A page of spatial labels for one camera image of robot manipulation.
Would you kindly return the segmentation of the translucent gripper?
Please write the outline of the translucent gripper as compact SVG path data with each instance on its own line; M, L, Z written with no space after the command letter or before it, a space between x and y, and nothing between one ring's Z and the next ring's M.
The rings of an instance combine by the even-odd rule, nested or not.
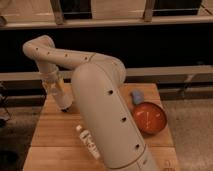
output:
M56 80L54 81L49 81L49 80L43 80L42 81L42 86L45 89L47 94L60 94L63 92L63 85L64 85L64 80L61 76L59 76Z

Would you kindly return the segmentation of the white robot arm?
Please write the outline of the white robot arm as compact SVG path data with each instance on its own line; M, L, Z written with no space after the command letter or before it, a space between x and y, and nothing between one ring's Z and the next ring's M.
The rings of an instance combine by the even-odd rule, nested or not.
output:
M47 35L25 42L43 86L58 107L76 105L107 171L160 171L119 87L126 69L116 57L58 49Z

